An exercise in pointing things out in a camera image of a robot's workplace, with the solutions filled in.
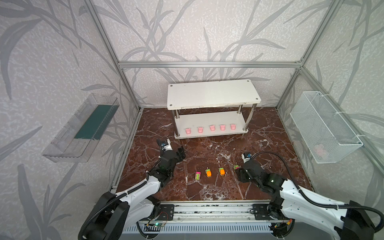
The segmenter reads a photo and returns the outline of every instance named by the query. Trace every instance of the shelf top board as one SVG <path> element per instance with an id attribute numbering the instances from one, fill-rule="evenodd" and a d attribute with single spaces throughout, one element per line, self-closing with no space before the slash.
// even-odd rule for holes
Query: shelf top board
<path id="1" fill-rule="evenodd" d="M 228 80 L 168 85 L 168 110 L 212 108 L 260 103 L 251 80 Z"/>

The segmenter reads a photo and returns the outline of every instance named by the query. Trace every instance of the white wire mesh basket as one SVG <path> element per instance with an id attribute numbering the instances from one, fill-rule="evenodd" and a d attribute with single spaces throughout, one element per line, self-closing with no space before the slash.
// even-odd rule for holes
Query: white wire mesh basket
<path id="1" fill-rule="evenodd" d="M 360 138 L 319 91 L 303 92 L 291 117 L 317 163 L 338 162 L 362 146 Z"/>

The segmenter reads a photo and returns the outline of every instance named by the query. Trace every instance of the marble floor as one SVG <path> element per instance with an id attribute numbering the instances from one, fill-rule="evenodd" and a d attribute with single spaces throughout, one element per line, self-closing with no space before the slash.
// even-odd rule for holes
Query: marble floor
<path id="1" fill-rule="evenodd" d="M 234 110 L 237 109 L 185 109 L 180 114 Z M 243 116 L 247 117 L 249 111 L 250 108 L 243 108 Z M 236 134 L 175 140 L 171 111 L 165 108 L 144 109 L 118 191 L 144 179 L 145 171 L 151 169 L 158 160 L 159 147 L 156 138 L 169 138 L 174 150 L 183 145 L 187 156 L 176 165 L 173 179 L 154 195 L 161 201 L 270 199 L 255 184 L 237 180 L 233 166 L 243 165 L 243 152 L 254 154 L 272 151 L 280 154 L 285 158 L 298 184 L 312 190 L 275 108 L 256 108 L 248 128 L 249 132 L 244 136 Z M 289 178 L 287 170 L 277 157 L 262 154 L 257 161 L 264 169 Z M 224 176 L 219 174 L 220 167 L 225 169 Z M 210 178 L 205 175 L 207 168 L 212 172 Z M 195 180 L 195 172 L 202 173 L 200 180 Z"/>

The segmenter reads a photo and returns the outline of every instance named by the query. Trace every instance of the metal shelf leg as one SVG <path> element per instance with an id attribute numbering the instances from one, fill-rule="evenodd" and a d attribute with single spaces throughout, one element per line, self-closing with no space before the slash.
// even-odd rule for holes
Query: metal shelf leg
<path id="1" fill-rule="evenodd" d="M 243 107 L 243 105 L 239 105 L 239 109 L 237 110 L 237 114 L 240 114 L 241 113 L 241 108 Z"/>
<path id="2" fill-rule="evenodd" d="M 180 116 L 179 117 L 177 116 L 179 116 L 179 113 L 177 112 L 177 110 L 172 110 L 172 122 L 173 122 L 173 128 L 175 129 L 175 136 L 179 137 L 180 134 L 179 134 L 179 131 L 177 130 L 175 118 L 179 118 Z"/>
<path id="3" fill-rule="evenodd" d="M 254 103 L 254 104 L 252 105 L 251 112 L 249 113 L 248 118 L 247 118 L 247 121 L 245 122 L 245 126 L 243 127 L 243 131 L 246 131 L 246 130 L 248 129 L 248 124 L 249 124 L 249 122 L 250 122 L 251 119 L 252 119 L 253 111 L 255 110 L 256 106 L 257 106 L 257 103 Z"/>

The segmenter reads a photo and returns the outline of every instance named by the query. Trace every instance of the black cable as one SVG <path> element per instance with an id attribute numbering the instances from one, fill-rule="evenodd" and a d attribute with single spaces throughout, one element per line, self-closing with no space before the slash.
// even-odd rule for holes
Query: black cable
<path id="1" fill-rule="evenodd" d="M 117 197 L 115 197 L 114 199 L 110 200 L 109 202 L 107 202 L 100 210 L 98 210 L 95 214 L 93 214 L 90 218 L 88 218 L 84 223 L 83 225 L 81 226 L 80 228 L 80 231 L 79 231 L 79 234 L 77 235 L 77 239 L 78 240 L 84 240 L 83 238 L 83 233 L 85 231 L 85 229 L 88 227 L 88 225 L 100 214 L 102 213 L 103 211 L 105 211 L 109 206 L 111 206 L 112 204 L 116 203 L 119 199 L 125 197 L 126 195 L 128 194 L 131 194 L 133 193 L 134 191 L 140 189 L 141 187 L 143 187 L 144 185 L 147 184 L 147 181 L 144 181 L 142 184 L 140 184 L 139 186 L 129 190 L 128 192 L 126 193 L 123 193 Z"/>
<path id="2" fill-rule="evenodd" d="M 287 231 L 284 235 L 280 235 L 280 236 L 278 236 L 278 235 L 274 235 L 274 232 L 272 232 L 271 234 L 272 234 L 274 237 L 277 237 L 277 238 L 284 238 L 284 237 L 286 237 L 288 234 L 291 233 L 291 231 L 293 230 L 293 226 L 294 226 L 294 225 L 295 225 L 295 220 L 292 219 L 292 222 L 291 222 L 290 225 L 286 224 L 284 227 L 277 227 L 277 228 L 273 228 L 273 227 L 271 227 L 271 230 L 274 230 L 274 229 L 282 229 L 282 228 L 285 228 L 285 227 L 287 227 L 287 226 L 291 226 L 291 227 L 288 229 L 288 231 Z"/>
<path id="3" fill-rule="evenodd" d="M 318 202 L 314 202 L 312 201 L 310 198 L 308 198 L 303 190 L 300 189 L 300 186 L 296 183 L 294 177 L 292 176 L 292 173 L 287 165 L 287 163 L 285 162 L 285 160 L 283 159 L 282 156 L 280 156 L 279 154 L 277 153 L 274 153 L 274 152 L 269 152 L 269 151 L 263 151 L 263 152 L 258 152 L 256 153 L 255 155 L 252 156 L 252 158 L 250 160 L 253 160 L 257 155 L 260 155 L 262 153 L 269 153 L 269 154 L 272 154 L 272 155 L 275 155 L 277 156 L 278 158 L 280 158 L 280 160 L 284 163 L 285 165 L 285 168 L 287 169 L 288 171 L 288 174 L 289 176 L 291 177 L 291 180 L 293 182 L 293 184 L 295 185 L 295 187 L 297 188 L 297 190 L 299 191 L 299 193 L 303 196 L 303 198 L 305 200 L 307 200 L 309 203 L 317 206 L 317 207 L 321 207 L 321 208 L 326 208 L 326 209 L 361 209 L 361 210 L 366 210 L 366 211 L 370 211 L 370 212 L 374 212 L 376 214 L 379 215 L 380 217 L 380 222 L 379 224 L 375 227 L 375 233 L 380 231 L 383 227 L 384 227 L 384 214 L 382 212 L 380 212 L 379 210 L 377 209 L 374 209 L 372 207 L 367 207 L 367 206 L 354 206 L 354 205 L 349 205 L 349 204 L 345 204 L 345 205 L 334 205 L 334 204 L 320 204 Z"/>
<path id="4" fill-rule="evenodd" d="M 159 234 L 157 233 L 156 236 L 150 238 L 150 237 L 149 237 L 149 234 L 147 234 L 147 235 L 145 236 L 144 232 L 143 232 L 143 231 L 141 230 L 141 228 L 140 228 L 139 222 L 136 222 L 136 226 L 137 226 L 137 229 L 139 230 L 139 233 L 141 234 L 141 236 L 145 237 L 146 239 L 154 239 L 155 237 L 157 237 L 157 235 L 159 235 Z"/>
<path id="5" fill-rule="evenodd" d="M 151 229 L 149 229 L 148 224 L 149 224 L 150 222 L 151 222 L 151 220 L 149 220 L 148 223 L 145 225 L 145 229 L 147 229 L 147 232 L 158 232 L 158 231 L 156 231 L 156 230 L 151 230 Z"/>
<path id="6" fill-rule="evenodd" d="M 161 158 L 155 163 L 155 165 L 153 165 L 153 167 L 148 172 L 151 172 L 156 167 L 156 165 L 159 164 L 160 161 L 161 161 Z"/>

